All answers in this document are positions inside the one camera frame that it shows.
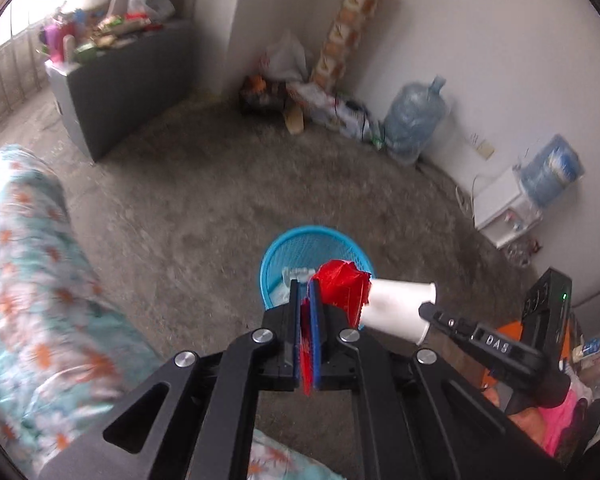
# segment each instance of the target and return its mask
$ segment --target white plastic bag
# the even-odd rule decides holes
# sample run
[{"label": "white plastic bag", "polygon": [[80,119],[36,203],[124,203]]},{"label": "white plastic bag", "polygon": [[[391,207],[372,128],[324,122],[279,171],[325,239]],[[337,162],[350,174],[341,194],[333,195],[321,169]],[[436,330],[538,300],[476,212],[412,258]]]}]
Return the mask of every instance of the white plastic bag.
[{"label": "white plastic bag", "polygon": [[176,9],[170,0],[129,0],[126,12],[145,12],[153,22],[163,22],[173,16]]},{"label": "white plastic bag", "polygon": [[306,81],[308,52],[290,30],[269,45],[260,59],[260,74],[272,81]]},{"label": "white plastic bag", "polygon": [[106,10],[110,1],[111,0],[66,0],[62,5],[61,10],[65,14],[75,12],[76,10],[84,10],[85,12],[99,8]]},{"label": "white plastic bag", "polygon": [[329,95],[314,82],[288,83],[286,91],[314,123],[340,132],[349,139],[371,142],[377,149],[384,144],[378,121],[354,100],[341,94]]}]

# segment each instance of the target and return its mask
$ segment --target paper cup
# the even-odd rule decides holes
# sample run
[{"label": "paper cup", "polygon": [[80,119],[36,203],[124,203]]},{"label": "paper cup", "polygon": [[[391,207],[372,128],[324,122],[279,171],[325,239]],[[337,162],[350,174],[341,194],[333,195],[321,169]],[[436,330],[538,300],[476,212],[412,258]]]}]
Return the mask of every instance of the paper cup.
[{"label": "paper cup", "polygon": [[433,283],[371,280],[369,302],[362,307],[360,324],[420,345],[429,331],[429,321],[420,317],[418,309],[427,301],[436,303]]}]

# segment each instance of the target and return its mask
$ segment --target teal floral fabric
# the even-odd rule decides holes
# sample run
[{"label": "teal floral fabric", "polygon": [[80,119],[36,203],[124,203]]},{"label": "teal floral fabric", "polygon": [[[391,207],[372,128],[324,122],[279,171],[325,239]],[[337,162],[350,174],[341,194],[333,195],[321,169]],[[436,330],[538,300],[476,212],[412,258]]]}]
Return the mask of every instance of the teal floral fabric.
[{"label": "teal floral fabric", "polygon": [[[102,286],[60,181],[19,146],[0,150],[0,443],[25,476],[162,363]],[[340,480],[254,433],[253,480]]]}]

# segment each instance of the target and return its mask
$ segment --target electrical outlet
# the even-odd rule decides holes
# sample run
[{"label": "electrical outlet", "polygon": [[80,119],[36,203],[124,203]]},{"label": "electrical outlet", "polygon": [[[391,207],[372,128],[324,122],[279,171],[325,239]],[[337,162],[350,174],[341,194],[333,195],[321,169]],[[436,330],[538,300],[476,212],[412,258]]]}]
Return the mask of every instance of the electrical outlet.
[{"label": "electrical outlet", "polygon": [[476,152],[484,159],[489,160],[490,156],[496,151],[496,149],[491,146],[488,140],[483,140],[475,149]]}]

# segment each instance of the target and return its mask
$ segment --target plastic bottle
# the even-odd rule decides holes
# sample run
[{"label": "plastic bottle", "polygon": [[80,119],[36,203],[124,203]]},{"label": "plastic bottle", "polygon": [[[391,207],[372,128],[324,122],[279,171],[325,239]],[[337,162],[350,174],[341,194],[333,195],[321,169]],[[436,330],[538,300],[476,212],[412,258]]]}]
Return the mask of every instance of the plastic bottle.
[{"label": "plastic bottle", "polygon": [[413,164],[427,146],[446,114],[440,89],[446,80],[436,76],[431,86],[410,83],[400,90],[384,119],[384,141],[389,154],[403,164]]},{"label": "plastic bottle", "polygon": [[600,353],[600,337],[585,341],[583,345],[576,346],[571,353],[573,362],[582,361],[585,357]]},{"label": "plastic bottle", "polygon": [[531,200],[546,208],[583,174],[578,154],[563,137],[556,135],[520,170],[520,182]]}]

